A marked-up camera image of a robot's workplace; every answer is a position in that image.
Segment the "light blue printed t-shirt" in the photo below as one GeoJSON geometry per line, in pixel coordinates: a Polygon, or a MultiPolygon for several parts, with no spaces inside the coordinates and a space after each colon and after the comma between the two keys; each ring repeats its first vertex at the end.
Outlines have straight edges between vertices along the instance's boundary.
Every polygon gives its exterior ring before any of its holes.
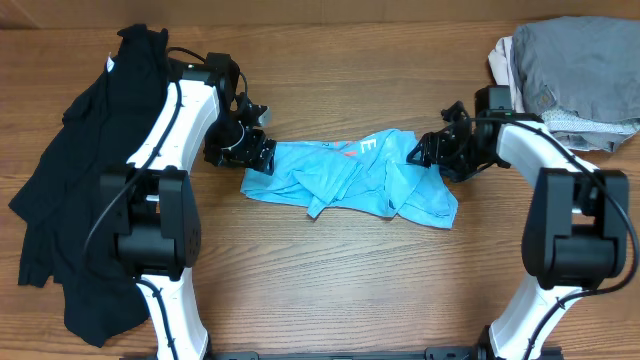
{"type": "Polygon", "coordinates": [[[417,144],[414,132],[399,129],[359,141],[281,142],[274,173],[248,170],[241,192],[253,200],[305,207],[312,218],[339,207],[450,229],[458,202],[437,167],[406,161],[417,144]]]}

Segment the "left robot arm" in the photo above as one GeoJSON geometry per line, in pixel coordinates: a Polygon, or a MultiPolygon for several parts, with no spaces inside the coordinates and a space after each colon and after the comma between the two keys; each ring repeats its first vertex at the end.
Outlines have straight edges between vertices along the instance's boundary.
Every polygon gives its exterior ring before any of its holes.
{"type": "Polygon", "coordinates": [[[239,65],[224,53],[168,61],[164,107],[139,149],[100,178],[105,209],[95,228],[146,301],[157,359],[211,359],[193,267],[201,223],[189,174],[198,155],[216,167],[274,171],[265,105],[251,102],[239,65]]]}

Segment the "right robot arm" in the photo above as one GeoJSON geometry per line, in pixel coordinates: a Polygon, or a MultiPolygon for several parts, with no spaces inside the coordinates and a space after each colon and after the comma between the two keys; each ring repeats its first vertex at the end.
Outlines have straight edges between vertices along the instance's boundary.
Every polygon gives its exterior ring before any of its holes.
{"type": "Polygon", "coordinates": [[[534,189],[521,240],[527,274],[476,344],[430,347],[425,356],[563,360],[545,342],[566,312],[583,298],[621,290],[638,268],[628,178],[580,159],[538,115],[517,112],[509,87],[487,86],[474,101],[473,114],[461,102],[442,110],[446,127],[424,134],[406,159],[437,166],[453,182],[493,165],[515,168],[534,189]]]}

